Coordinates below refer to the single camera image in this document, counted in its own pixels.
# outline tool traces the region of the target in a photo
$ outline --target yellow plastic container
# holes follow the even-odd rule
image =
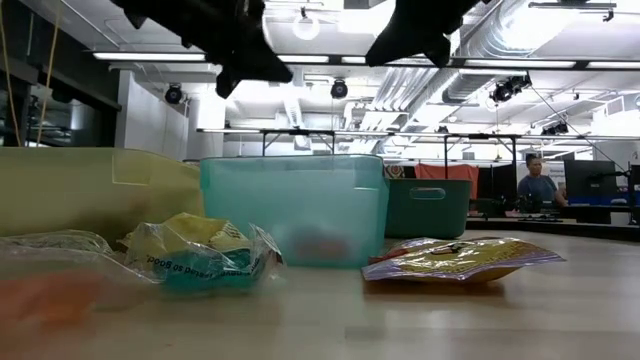
[[[76,229],[113,243],[182,212],[204,216],[197,167],[128,149],[0,149],[0,236]]]

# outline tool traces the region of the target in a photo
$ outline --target person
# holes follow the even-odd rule
[[[542,202],[553,202],[567,206],[562,193],[550,177],[542,175],[542,159],[536,155],[527,156],[529,175],[518,183],[518,196],[530,196]]]

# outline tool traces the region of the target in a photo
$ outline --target wooden table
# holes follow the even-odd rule
[[[288,269],[285,283],[257,296],[98,314],[84,359],[638,359],[638,245],[465,237],[486,235],[529,240],[568,262],[468,289],[365,286],[358,271]]]

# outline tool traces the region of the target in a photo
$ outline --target plastic bin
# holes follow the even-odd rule
[[[471,181],[391,180],[386,236],[453,239],[467,224]]]
[[[388,187],[376,156],[202,160],[205,214],[269,232],[293,266],[354,268],[384,243]]]
[[[204,215],[198,168],[144,151],[1,148],[0,173],[0,236],[76,229],[113,244],[140,222]]]

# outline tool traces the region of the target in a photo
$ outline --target blue shirt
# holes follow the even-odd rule
[[[538,177],[527,175],[518,183],[518,195],[531,195],[540,201],[554,201],[556,191],[558,191],[556,184],[546,175]]]

